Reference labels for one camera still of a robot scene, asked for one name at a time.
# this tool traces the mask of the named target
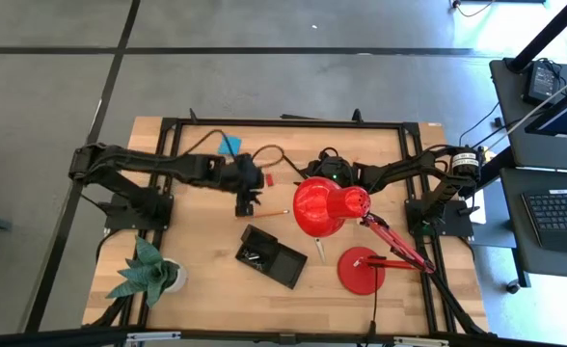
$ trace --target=black desk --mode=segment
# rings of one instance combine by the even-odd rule
[[[504,61],[492,61],[489,64],[492,78],[498,95],[499,106],[505,123],[518,120],[527,115],[534,106],[522,101],[521,95],[527,80],[525,74],[515,74],[508,69]],[[567,81],[567,68],[561,75]],[[492,161],[482,168],[481,181],[477,189],[481,189],[500,174],[502,168],[545,168],[567,170],[567,139],[547,135],[528,134],[525,127],[533,119],[518,127],[508,136],[510,147],[500,152]],[[460,192],[468,197],[472,189]]]
[[[472,224],[474,239],[470,241],[470,244],[510,249],[517,247],[501,181],[497,180],[487,185],[483,189],[483,196],[487,223]]]
[[[517,249],[513,251],[520,286],[529,286],[526,273],[567,276],[567,253],[542,249],[536,241],[521,194],[533,189],[567,188],[567,173],[502,169],[504,196],[515,231]]]

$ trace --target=black box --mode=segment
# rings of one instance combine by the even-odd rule
[[[236,259],[273,280],[294,288],[307,262],[307,256],[277,242],[277,237],[247,225]]]

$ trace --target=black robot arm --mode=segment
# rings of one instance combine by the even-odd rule
[[[436,168],[436,161],[449,155],[450,165],[447,171]],[[470,147],[441,146],[440,149],[426,149],[421,154],[408,157],[383,167],[353,163],[359,185],[373,194],[383,190],[388,184],[413,177],[429,174],[440,179],[440,184],[422,196],[421,218],[428,224],[442,219],[446,203],[463,187],[473,187],[480,179],[480,152]]]
[[[147,217],[160,216],[164,204],[157,191],[139,187],[118,173],[119,170],[169,175],[182,183],[222,192],[234,193],[236,215],[253,214],[252,202],[259,203],[258,189],[264,186],[260,168],[249,154],[226,158],[209,154],[181,154],[168,157],[130,150],[118,146],[92,144],[78,148],[73,154],[69,177],[83,184],[97,183],[129,201],[131,207]]]

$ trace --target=floor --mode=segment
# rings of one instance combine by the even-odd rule
[[[0,0],[0,45],[117,46],[130,0]],[[495,4],[466,18],[448,0],[143,1],[128,46],[473,48],[468,56],[125,56],[99,140],[126,144],[136,116],[434,121],[455,144],[497,102],[488,63],[517,54],[564,5]],[[482,5],[463,6],[473,13]],[[541,54],[567,61],[567,31]],[[113,57],[0,54],[0,334],[20,330],[68,192],[72,151],[84,144]],[[492,129],[482,124],[469,142]],[[85,192],[94,199],[107,194]],[[42,322],[78,327],[103,217],[80,203]],[[567,279],[515,278],[509,250],[477,248],[492,332],[567,344]],[[187,341],[206,346],[211,342]],[[249,345],[221,343],[221,345]]]

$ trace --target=white pot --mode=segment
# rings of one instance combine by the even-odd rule
[[[174,283],[172,283],[171,286],[164,289],[164,293],[177,292],[187,282],[187,270],[185,269],[185,267],[183,267],[182,265],[180,265],[179,263],[175,262],[174,260],[172,260],[170,258],[164,258],[164,260],[168,260],[168,261],[178,265],[178,270],[176,270],[176,280],[175,280]]]

